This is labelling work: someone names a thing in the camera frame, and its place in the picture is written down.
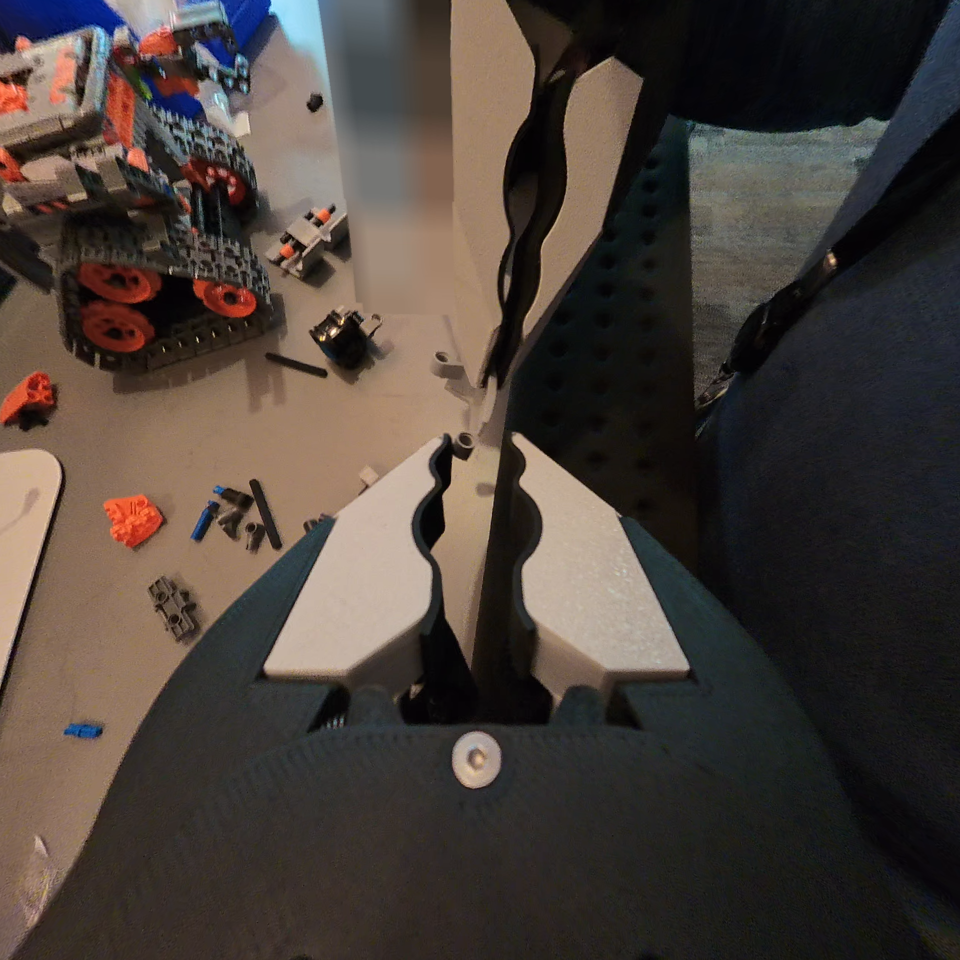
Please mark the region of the grey orange tracked toy robot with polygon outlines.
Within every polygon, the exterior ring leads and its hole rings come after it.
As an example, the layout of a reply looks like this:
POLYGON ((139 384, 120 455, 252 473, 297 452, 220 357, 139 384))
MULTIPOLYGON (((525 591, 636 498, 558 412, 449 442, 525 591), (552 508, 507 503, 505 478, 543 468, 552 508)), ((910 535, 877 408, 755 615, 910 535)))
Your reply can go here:
POLYGON ((85 25, 2 53, 2 268, 55 295, 66 351, 146 375, 273 325, 247 226, 255 168, 232 134, 148 96, 250 91, 220 2, 139 37, 85 25))

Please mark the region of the grey bracket with orange bush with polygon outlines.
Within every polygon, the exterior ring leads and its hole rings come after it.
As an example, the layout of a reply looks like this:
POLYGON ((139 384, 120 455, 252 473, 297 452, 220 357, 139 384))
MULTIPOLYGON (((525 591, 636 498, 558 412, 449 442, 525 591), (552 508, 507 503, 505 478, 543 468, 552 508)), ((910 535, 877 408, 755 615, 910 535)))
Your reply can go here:
POLYGON ((348 239, 349 214, 331 203, 313 207, 296 218, 266 253, 267 260, 285 275, 304 281, 348 239))

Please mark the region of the grey H-shaped connector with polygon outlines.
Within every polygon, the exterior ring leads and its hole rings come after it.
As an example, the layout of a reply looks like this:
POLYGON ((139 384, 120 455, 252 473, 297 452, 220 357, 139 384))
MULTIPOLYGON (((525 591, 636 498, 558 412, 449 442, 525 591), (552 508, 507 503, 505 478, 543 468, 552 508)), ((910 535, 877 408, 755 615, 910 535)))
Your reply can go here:
POLYGON ((176 642, 190 642, 199 629, 196 603, 190 593, 171 578, 160 576, 148 586, 148 594, 151 606, 161 618, 167 633, 176 642))

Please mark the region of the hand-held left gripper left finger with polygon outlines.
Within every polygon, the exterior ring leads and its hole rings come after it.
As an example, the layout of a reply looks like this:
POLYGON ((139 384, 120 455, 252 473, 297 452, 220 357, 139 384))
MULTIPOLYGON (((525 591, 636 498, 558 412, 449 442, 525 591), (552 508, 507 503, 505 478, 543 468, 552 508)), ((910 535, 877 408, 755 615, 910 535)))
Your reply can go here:
POLYGON ((376 686, 414 721, 474 714, 476 683, 433 556, 453 458, 449 434, 429 439, 319 526, 322 544, 265 660, 267 678, 376 686))

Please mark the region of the small orange fin piece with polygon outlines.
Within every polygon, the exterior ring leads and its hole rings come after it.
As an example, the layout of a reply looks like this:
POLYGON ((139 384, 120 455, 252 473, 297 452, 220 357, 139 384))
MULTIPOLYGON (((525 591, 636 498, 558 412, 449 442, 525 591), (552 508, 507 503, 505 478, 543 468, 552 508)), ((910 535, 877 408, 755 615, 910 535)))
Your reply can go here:
POLYGON ((48 373, 37 370, 6 395, 1 406, 2 426, 30 430, 46 426, 57 407, 56 388, 48 373))

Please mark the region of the blue plastic bin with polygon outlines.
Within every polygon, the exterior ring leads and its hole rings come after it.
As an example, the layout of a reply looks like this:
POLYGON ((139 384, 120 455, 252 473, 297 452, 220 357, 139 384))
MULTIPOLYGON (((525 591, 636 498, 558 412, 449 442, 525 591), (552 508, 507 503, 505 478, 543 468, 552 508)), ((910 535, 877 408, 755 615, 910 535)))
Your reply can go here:
MULTIPOLYGON (((138 38, 168 26, 172 14, 201 2, 173 1, 1 1, 4 41, 38 41, 90 25, 107 31, 126 25, 138 38)), ((270 1, 222 1, 229 24, 245 44, 270 13, 270 1)))

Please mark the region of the white book stand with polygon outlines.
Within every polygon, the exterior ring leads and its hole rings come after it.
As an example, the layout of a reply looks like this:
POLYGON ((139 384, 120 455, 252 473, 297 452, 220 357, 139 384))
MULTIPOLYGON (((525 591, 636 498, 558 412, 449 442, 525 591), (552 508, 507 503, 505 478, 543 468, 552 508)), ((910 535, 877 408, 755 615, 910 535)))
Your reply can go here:
POLYGON ((5 683, 64 485, 52 453, 1 455, 1 682, 5 683))

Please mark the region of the person's right forearm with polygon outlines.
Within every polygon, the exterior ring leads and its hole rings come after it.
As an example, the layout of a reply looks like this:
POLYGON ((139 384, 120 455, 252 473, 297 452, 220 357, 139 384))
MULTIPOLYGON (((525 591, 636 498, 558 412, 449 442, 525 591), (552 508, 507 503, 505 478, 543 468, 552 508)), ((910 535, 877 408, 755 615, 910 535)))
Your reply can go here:
POLYGON ((950 2, 607 2, 658 114, 756 133, 891 119, 950 2))

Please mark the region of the black belt pouch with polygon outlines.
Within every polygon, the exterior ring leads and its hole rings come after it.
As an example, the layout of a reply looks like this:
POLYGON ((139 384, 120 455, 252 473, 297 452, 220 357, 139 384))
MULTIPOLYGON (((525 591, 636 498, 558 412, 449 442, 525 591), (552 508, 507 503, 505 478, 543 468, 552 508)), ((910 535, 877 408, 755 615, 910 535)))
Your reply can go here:
POLYGON ((735 378, 757 371, 817 296, 839 272, 829 248, 813 266, 769 299, 756 306, 737 331, 714 378, 694 402, 694 433, 699 436, 735 378))

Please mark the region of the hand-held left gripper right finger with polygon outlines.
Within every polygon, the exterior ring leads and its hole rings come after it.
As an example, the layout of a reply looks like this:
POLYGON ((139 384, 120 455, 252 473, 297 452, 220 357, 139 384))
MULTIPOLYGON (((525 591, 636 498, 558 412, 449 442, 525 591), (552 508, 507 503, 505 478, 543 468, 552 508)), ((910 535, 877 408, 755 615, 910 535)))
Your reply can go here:
POLYGON ((477 716, 546 722, 573 690, 690 678, 624 517, 504 433, 476 599, 477 716))

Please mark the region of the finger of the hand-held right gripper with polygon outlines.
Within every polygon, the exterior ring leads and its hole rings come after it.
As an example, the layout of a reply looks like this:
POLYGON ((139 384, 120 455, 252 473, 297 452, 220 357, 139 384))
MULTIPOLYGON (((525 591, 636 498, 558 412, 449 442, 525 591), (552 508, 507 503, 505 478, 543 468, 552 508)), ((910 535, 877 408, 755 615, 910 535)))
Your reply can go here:
POLYGON ((495 375, 503 387, 527 343, 567 293, 601 233, 642 78, 605 58, 556 83, 530 221, 514 248, 495 375))
POLYGON ((480 387, 502 322, 501 266, 511 238, 506 167, 527 119, 536 61, 509 4, 451 6, 454 310, 465 377, 480 387))

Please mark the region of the person's clothed body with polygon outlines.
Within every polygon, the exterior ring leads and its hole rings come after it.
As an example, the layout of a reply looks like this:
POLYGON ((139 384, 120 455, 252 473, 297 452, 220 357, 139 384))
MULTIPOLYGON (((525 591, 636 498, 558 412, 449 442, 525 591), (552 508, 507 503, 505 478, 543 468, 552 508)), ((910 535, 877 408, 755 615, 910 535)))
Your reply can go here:
POLYGON ((958 950, 958 2, 702 429, 702 578, 776 661, 920 929, 958 950))

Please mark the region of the clear plastic scrap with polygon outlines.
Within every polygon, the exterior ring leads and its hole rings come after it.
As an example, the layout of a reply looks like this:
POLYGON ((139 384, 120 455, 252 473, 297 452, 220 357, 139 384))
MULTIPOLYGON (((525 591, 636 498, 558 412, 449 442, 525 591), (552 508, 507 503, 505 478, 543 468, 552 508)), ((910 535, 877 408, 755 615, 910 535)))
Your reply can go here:
POLYGON ((52 901, 59 870, 41 834, 33 834, 11 879, 2 879, 1 922, 5 937, 31 930, 52 901))

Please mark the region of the orange wedge brick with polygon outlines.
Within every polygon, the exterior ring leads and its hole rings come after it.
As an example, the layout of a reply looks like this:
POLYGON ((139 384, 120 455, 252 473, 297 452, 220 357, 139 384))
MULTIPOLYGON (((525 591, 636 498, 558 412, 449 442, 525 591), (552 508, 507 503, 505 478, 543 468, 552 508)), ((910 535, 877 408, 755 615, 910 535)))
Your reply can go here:
POLYGON ((114 541, 130 549, 144 544, 164 522, 161 510, 145 494, 110 498, 102 508, 110 520, 114 541))

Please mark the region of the white curved panel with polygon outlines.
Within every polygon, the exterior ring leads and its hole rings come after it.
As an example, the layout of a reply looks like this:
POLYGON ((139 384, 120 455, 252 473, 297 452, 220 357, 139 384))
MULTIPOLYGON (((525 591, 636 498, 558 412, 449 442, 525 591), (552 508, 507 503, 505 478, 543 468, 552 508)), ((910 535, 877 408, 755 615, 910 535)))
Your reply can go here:
POLYGON ((444 428, 456 457, 467 460, 474 452, 499 451, 503 443, 509 391, 491 374, 484 385, 474 386, 460 358, 437 350, 430 360, 431 373, 458 403, 456 417, 444 428))

